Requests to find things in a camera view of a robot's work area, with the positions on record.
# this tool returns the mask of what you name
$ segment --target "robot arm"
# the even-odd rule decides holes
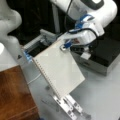
[[[117,14],[117,6],[113,0],[51,0],[51,2],[71,19],[76,20],[75,28],[62,36],[65,40],[72,41],[72,45],[90,44],[104,34],[104,28]]]

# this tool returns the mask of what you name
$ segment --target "gray floor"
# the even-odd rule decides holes
[[[82,106],[92,120],[118,120],[120,117],[120,63],[107,76],[102,76],[81,65],[86,80],[71,95]],[[31,62],[23,67],[29,83],[39,76],[39,71]],[[33,98],[45,120],[70,120],[57,106],[46,90],[47,83],[40,76],[29,84]]]

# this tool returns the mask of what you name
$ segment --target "wooden table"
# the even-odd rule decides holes
[[[38,109],[21,68],[0,72],[0,120],[38,119]]]

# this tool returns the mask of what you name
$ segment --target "black cable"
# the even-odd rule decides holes
[[[83,29],[77,30],[77,31],[75,31],[75,32],[70,32],[70,31],[68,31],[68,33],[70,33],[70,34],[77,34],[77,33],[79,33],[79,32],[85,31],[85,30],[89,30],[89,31],[93,32],[94,35],[95,35],[96,37],[98,37],[98,35],[96,34],[96,32],[95,32],[93,29],[91,29],[91,28],[83,28]]]
[[[73,20],[72,18],[70,18],[69,16],[68,16],[68,12],[69,12],[69,9],[70,9],[70,7],[71,7],[71,4],[72,4],[72,2],[73,2],[74,0],[71,0],[70,1],[70,4],[69,4],[69,6],[68,6],[68,9],[67,9],[67,12],[66,12],[66,15],[65,15],[65,19],[64,19],[64,26],[65,26],[65,29],[66,29],[66,31],[69,31],[68,30],[68,28],[67,28],[67,25],[66,25],[66,23],[67,23],[67,17],[74,23],[75,22],[75,20]]]

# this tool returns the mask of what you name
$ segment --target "black background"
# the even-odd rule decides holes
[[[12,9],[17,10],[22,16],[22,25],[11,33],[19,39],[21,44],[26,44],[39,35],[40,29],[55,33],[52,6],[49,0],[7,0],[7,2]],[[120,1],[115,0],[115,2],[118,6],[118,15],[106,29],[106,34],[119,39]],[[64,17],[65,14],[59,10],[61,32],[65,32]]]

